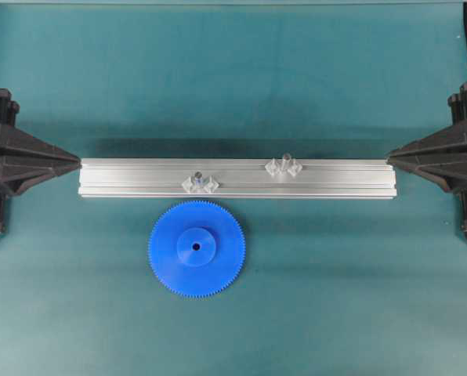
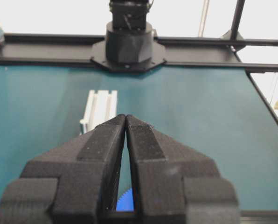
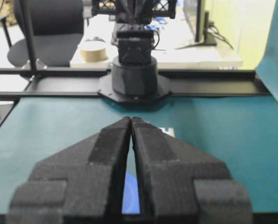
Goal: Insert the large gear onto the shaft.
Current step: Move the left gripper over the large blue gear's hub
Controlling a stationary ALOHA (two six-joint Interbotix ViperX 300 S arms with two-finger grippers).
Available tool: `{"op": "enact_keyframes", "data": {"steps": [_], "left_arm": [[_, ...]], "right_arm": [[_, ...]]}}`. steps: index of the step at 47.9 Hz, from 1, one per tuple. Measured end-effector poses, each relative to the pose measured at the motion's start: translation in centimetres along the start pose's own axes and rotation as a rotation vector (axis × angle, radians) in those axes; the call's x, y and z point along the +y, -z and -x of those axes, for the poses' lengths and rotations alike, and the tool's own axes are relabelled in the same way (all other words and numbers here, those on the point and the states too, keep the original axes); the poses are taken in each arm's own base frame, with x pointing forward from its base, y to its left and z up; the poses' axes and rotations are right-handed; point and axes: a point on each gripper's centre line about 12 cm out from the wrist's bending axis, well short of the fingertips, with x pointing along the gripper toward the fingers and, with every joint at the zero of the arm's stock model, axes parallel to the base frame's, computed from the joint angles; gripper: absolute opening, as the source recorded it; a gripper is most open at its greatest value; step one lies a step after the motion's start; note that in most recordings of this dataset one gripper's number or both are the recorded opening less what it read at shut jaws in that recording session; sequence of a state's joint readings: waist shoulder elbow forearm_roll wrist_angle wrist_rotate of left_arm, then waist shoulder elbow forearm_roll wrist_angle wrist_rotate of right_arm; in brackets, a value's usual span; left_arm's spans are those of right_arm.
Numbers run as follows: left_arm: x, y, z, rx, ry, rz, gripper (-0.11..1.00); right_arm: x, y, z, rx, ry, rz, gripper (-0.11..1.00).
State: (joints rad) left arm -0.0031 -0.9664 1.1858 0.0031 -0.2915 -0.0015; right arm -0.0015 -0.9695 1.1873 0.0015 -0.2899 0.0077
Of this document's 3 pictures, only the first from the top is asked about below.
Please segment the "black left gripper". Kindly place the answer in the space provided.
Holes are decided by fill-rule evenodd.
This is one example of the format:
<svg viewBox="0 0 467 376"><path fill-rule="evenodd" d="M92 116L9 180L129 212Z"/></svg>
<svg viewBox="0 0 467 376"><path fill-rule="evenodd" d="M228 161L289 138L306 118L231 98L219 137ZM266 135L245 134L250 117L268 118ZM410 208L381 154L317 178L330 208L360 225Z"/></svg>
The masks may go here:
<svg viewBox="0 0 467 376"><path fill-rule="evenodd" d="M80 168L79 157L13 127L19 110L10 91L0 89L0 234L5 229L6 195L19 196Z"/></svg>

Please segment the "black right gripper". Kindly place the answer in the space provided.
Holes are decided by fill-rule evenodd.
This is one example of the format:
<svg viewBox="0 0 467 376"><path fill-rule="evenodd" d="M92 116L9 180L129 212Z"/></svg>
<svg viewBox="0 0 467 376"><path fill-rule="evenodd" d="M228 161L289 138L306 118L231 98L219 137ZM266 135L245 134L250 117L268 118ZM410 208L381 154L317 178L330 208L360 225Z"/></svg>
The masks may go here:
<svg viewBox="0 0 467 376"><path fill-rule="evenodd" d="M458 193L462 203L462 231L467 240L467 161L422 163L415 156L464 154L467 157L467 82L448 99L453 125L389 153L388 164L415 174L439 186L446 193Z"/></svg>

